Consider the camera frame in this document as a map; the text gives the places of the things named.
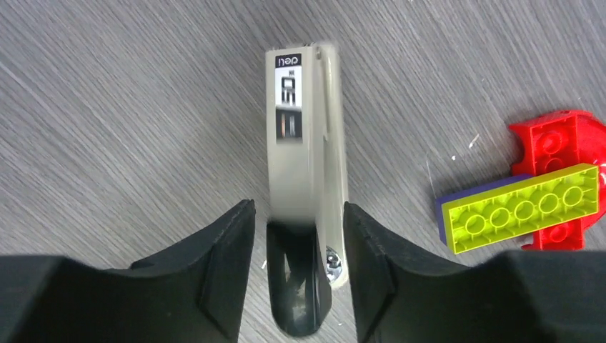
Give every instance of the lime green lego brick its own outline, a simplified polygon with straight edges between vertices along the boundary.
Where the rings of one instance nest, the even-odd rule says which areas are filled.
[[[577,164],[442,205],[448,247],[459,254],[595,214],[597,166]]]

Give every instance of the white debris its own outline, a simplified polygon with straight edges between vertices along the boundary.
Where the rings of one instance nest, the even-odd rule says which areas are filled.
[[[470,149],[472,148],[473,144],[475,144],[475,142],[479,139],[480,134],[476,134],[474,139],[472,139],[471,143],[470,143]]]
[[[429,177],[429,184],[432,186],[432,192],[434,194],[434,199],[436,199],[434,182],[432,180],[432,170],[429,168],[429,159],[427,159],[427,155],[425,155],[425,165],[427,165],[427,176]]]

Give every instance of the gray wooden table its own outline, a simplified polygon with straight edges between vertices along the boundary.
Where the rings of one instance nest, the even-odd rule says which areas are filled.
[[[506,176],[520,157],[509,123],[606,119],[605,16],[600,0],[2,1],[0,252],[126,267],[252,198],[240,340],[287,342],[262,269],[265,50],[341,46],[351,200],[476,264],[521,240],[455,258],[434,197]],[[606,247],[603,224],[587,240]],[[354,340],[344,289],[306,342]]]

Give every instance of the stapler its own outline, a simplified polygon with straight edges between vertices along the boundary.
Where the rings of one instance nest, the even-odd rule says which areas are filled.
[[[304,337],[348,280],[339,55],[329,43],[305,44],[268,51],[265,63],[270,302],[278,327]]]

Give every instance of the stapler label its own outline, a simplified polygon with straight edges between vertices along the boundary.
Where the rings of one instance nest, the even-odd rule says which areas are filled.
[[[302,139],[302,55],[276,56],[276,138]]]

